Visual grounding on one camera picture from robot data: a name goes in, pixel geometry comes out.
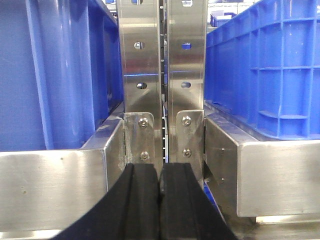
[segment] blue plastic crate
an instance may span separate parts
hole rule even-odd
[[[214,26],[215,27],[221,27],[223,24],[227,23],[230,19],[215,19],[214,20]]]
[[[0,1],[0,151],[79,148],[123,98],[101,0]]]
[[[207,35],[205,97],[259,133],[320,139],[320,0],[261,0]]]

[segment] conveyor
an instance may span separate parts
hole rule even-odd
[[[320,140],[204,99],[207,2],[117,12],[124,102],[82,148],[0,152],[0,240],[320,240]]]

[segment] background crate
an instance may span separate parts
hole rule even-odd
[[[229,19],[215,19],[214,20],[214,26],[215,27],[221,27],[223,24],[225,24],[226,22],[228,22],[229,21]]]
[[[0,151],[79,148],[121,102],[101,0],[0,1]]]
[[[320,139],[319,96],[319,0],[261,0],[208,34],[206,99],[261,134]]]

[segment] round hole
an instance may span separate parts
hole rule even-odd
[[[138,82],[136,84],[136,88],[137,89],[146,89],[147,88],[147,84],[145,82]]]
[[[184,81],[183,83],[181,83],[181,87],[182,87],[183,89],[188,89],[188,88],[191,87],[191,83],[188,82],[188,81]]]
[[[135,49],[141,50],[145,47],[145,43],[142,41],[136,41],[133,46]]]

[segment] bolt head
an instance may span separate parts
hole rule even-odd
[[[183,155],[185,158],[190,158],[190,157],[191,157],[191,154],[192,154],[192,152],[191,152],[191,150],[188,149],[188,148],[185,148],[185,149],[183,149],[183,151],[182,151],[182,155]]]
[[[182,118],[182,125],[185,127],[188,127],[192,123],[191,117],[189,116],[184,116]]]
[[[142,117],[139,119],[139,126],[141,128],[146,128],[149,125],[148,119],[146,117]]]
[[[143,152],[140,154],[140,158],[141,158],[141,160],[143,160],[143,161],[148,160],[148,159],[150,158],[149,153],[148,153],[147,151],[143,151]]]
[[[142,41],[135,42],[133,46],[137,50],[141,50],[141,49],[143,49],[145,47],[144,43]]]

